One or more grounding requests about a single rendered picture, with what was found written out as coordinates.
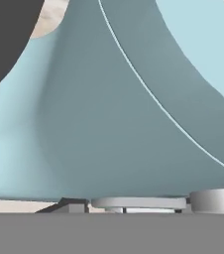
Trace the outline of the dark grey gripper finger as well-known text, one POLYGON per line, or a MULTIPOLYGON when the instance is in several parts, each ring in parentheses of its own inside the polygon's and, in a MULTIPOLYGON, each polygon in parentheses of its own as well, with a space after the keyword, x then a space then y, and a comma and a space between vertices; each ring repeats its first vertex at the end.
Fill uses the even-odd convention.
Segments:
POLYGON ((62 197, 59 202, 38 210, 38 213, 88 213, 89 201, 85 198, 62 197))

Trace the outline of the dark grey mixer bowl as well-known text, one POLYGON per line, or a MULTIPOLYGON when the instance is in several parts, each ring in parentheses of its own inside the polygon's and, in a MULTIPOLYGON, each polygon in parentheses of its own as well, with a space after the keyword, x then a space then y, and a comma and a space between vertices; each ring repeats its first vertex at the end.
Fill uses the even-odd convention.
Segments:
POLYGON ((0 81, 29 41, 45 0, 0 0, 0 81))

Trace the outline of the flat white round disc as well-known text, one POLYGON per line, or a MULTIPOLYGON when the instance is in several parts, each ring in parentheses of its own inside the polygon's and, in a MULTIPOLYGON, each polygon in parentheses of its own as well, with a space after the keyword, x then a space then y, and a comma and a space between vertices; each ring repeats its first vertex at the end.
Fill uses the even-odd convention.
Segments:
POLYGON ((101 197, 90 203, 115 213, 176 213, 186 209, 185 197, 101 197))

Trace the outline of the white round knob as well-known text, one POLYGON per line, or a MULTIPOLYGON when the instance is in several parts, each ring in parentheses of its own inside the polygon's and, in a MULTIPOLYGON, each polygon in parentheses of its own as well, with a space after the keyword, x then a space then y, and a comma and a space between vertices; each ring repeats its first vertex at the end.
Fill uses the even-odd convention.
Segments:
POLYGON ((195 213, 224 214, 224 189, 193 191, 189 199, 195 213))

